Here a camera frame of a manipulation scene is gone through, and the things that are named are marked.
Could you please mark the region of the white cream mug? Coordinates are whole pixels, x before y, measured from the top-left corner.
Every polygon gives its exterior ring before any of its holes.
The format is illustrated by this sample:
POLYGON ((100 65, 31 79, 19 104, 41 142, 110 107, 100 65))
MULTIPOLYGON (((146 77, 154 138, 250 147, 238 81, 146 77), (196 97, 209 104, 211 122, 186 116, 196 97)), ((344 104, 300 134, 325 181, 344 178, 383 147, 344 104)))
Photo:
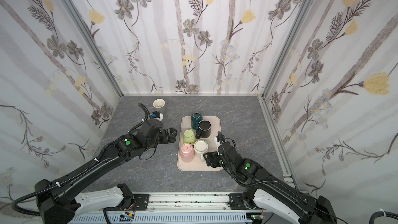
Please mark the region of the white cream mug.
POLYGON ((208 152, 208 144, 204 140, 198 140, 194 143, 194 153, 195 156, 201 161, 204 162, 204 155, 208 152))

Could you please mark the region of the grey mug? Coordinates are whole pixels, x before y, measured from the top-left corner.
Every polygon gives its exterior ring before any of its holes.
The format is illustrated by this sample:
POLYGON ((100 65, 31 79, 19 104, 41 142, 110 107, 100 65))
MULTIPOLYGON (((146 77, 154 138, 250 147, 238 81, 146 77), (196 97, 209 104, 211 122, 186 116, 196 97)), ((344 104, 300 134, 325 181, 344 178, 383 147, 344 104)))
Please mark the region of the grey mug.
POLYGON ((162 114, 166 113, 166 102, 164 99, 156 99, 153 102, 153 107, 156 109, 157 112, 162 114))

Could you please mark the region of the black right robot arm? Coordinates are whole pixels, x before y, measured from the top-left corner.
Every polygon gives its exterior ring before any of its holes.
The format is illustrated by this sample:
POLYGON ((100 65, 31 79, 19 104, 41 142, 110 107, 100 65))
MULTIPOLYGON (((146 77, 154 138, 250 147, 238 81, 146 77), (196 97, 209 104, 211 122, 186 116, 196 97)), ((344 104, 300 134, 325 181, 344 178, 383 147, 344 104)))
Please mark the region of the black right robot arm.
POLYGON ((245 207, 268 210, 292 224, 335 224, 338 219, 331 202, 325 197, 315 198, 289 186, 273 176, 261 164, 243 158, 236 144, 217 133, 216 152, 208 152, 212 167, 222 167, 240 186, 244 187, 245 207))

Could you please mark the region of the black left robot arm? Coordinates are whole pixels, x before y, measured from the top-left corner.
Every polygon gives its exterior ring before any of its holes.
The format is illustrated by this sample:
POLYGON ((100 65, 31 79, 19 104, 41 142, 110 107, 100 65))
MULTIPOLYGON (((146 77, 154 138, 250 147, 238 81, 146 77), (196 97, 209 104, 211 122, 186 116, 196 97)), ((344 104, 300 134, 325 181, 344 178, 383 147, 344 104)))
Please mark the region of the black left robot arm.
POLYGON ((83 208, 76 197, 88 186, 144 152, 176 142, 178 131, 163 126, 162 113, 150 112, 142 103, 139 107, 145 117, 127 134, 105 145, 97 156, 76 170, 53 181, 39 181, 35 192, 12 202, 12 210, 39 216, 45 224, 67 224, 83 208))

